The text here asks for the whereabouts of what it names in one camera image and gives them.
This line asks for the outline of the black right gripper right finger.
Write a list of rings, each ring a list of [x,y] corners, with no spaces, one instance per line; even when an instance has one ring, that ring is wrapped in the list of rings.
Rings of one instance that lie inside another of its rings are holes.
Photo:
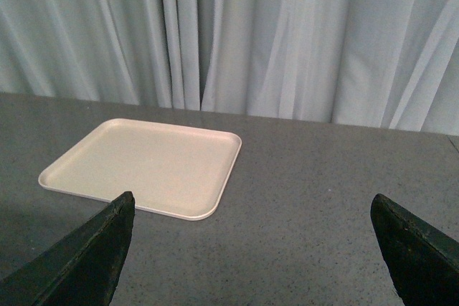
[[[458,242],[380,193],[370,217],[403,303],[457,305]]]

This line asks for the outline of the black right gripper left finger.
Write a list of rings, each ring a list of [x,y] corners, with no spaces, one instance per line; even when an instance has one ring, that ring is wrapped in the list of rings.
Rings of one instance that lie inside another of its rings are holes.
[[[1,281],[2,305],[109,305],[131,243],[135,199],[102,211]]]

